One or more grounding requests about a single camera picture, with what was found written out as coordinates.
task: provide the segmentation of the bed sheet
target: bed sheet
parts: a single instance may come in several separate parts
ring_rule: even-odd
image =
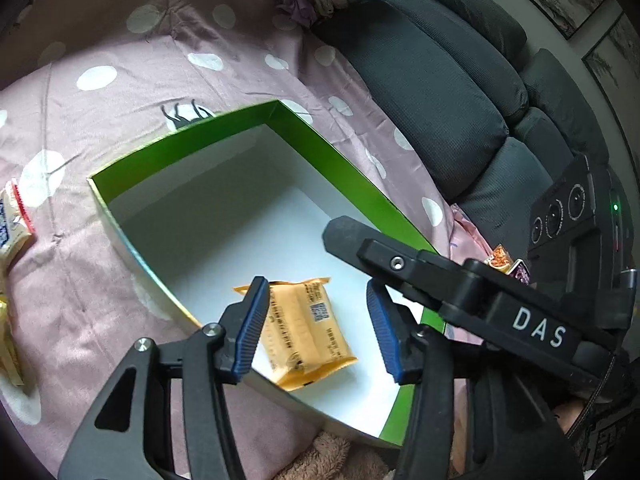
[[[38,234],[8,280],[27,385],[0,374],[0,393],[53,473],[132,341],[185,336],[114,252],[86,183],[175,129],[161,107],[193,120],[282,99],[440,254],[486,255],[356,71],[273,0],[34,0],[0,41],[0,59],[0,180],[19,179]],[[228,391],[228,405],[251,479],[273,476],[317,431],[244,386]],[[177,472],[186,467],[180,448]]]

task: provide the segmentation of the box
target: box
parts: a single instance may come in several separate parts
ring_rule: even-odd
[[[369,277],[327,254],[321,234],[331,218],[348,215],[413,247],[433,248],[304,120],[280,101],[243,108],[153,140],[88,181],[119,253],[162,312],[186,330],[217,321],[240,300],[232,288],[256,275],[331,277],[326,290],[359,361],[286,394],[265,379],[271,369],[258,345],[245,380],[322,418],[331,431],[401,443],[412,388],[399,388],[386,373],[366,307]],[[393,298],[404,301],[395,291]],[[411,308],[443,329],[433,312]]]

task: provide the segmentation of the metal bolt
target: metal bolt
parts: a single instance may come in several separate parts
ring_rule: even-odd
[[[394,256],[391,258],[391,268],[393,270],[404,269],[404,258],[402,256]]]
[[[209,323],[202,327],[204,335],[207,337],[218,337],[222,335],[222,327],[218,323]]]
[[[138,352],[146,352],[151,348],[153,342],[148,337],[141,337],[135,343],[133,343],[133,348],[135,348]]]

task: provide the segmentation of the sofa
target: sofa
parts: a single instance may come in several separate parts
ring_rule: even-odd
[[[313,28],[491,246],[525,258],[532,204],[578,153],[607,164],[598,121],[548,51],[519,72],[522,26],[493,0],[369,0]]]

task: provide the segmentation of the black electronic device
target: black electronic device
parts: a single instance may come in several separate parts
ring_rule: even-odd
[[[468,386],[463,480],[581,479],[572,447],[577,435],[593,428],[580,456],[593,465],[612,448],[601,435],[634,420],[638,378],[629,371],[622,338],[637,273],[629,268],[633,231],[621,189],[607,168],[579,156],[538,200],[529,248],[537,288],[476,260],[459,266],[415,250],[348,217],[329,222],[326,250],[372,277],[367,308],[386,370],[399,384],[415,384],[396,480],[447,478],[454,378]],[[484,343],[450,341],[416,323],[406,306],[392,302],[388,286]],[[193,480],[244,479],[222,383],[237,383],[250,368],[268,290],[266,280],[256,278],[219,324],[186,341],[156,347],[138,340],[85,416],[60,480],[176,480],[170,378],[183,380]],[[589,399],[568,436],[549,406],[558,395]],[[612,407],[601,411],[599,423],[586,416],[596,402]]]

